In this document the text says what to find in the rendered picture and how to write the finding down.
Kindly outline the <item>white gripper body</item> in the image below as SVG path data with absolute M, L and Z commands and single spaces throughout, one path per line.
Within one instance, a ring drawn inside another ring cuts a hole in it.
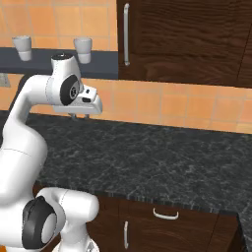
M 102 114 L 102 102 L 97 94 L 90 100 L 87 96 L 79 94 L 69 105 L 55 105 L 54 111 L 69 114 Z

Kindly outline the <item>white cup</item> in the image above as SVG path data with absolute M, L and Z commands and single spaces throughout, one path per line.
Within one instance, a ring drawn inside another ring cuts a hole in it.
M 32 60 L 32 39 L 28 35 L 20 35 L 12 38 L 22 61 Z
M 74 46 L 82 64 L 89 64 L 92 58 L 93 41 L 89 37 L 77 37 L 74 39 Z

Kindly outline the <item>dark wood drawer front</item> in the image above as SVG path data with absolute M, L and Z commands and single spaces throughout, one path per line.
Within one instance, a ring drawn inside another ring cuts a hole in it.
M 156 212 L 162 215 L 173 216 L 179 212 L 179 218 L 177 220 L 156 218 L 153 214 L 153 208 L 156 208 Z M 120 201 L 119 214 L 121 217 L 135 218 L 137 221 L 153 221 L 157 224 L 164 224 L 172 229 L 206 233 L 213 231 L 218 218 L 217 214 L 130 200 Z

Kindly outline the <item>dark wood base cupboard door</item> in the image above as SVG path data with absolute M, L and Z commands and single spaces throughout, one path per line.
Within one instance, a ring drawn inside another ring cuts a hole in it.
M 168 228 L 148 220 L 121 217 L 122 199 L 100 196 L 99 213 L 87 224 L 100 252 L 241 252 L 235 216 L 217 214 L 211 233 Z M 128 249 L 124 248 L 124 222 L 128 222 Z

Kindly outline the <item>dark blue wall shelf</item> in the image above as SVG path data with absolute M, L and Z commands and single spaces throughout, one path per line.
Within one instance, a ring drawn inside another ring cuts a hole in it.
M 20 59 L 15 47 L 0 47 L 0 73 L 51 75 L 51 56 L 57 53 L 78 54 L 71 49 L 38 49 L 31 51 L 32 60 L 24 62 Z M 118 53 L 116 51 L 93 51 L 89 64 L 79 63 L 81 76 L 85 79 L 118 79 Z

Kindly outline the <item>grey wall socket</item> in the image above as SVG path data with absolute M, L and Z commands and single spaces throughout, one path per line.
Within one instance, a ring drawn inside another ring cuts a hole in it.
M 10 88 L 10 82 L 8 79 L 8 75 L 5 73 L 0 73 L 0 87 Z

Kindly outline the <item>dark wood wall cupboard door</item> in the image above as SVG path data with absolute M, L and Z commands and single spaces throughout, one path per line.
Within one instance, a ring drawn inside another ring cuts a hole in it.
M 123 10 L 129 8 L 124 64 Z M 118 78 L 236 85 L 252 27 L 252 0 L 116 0 Z

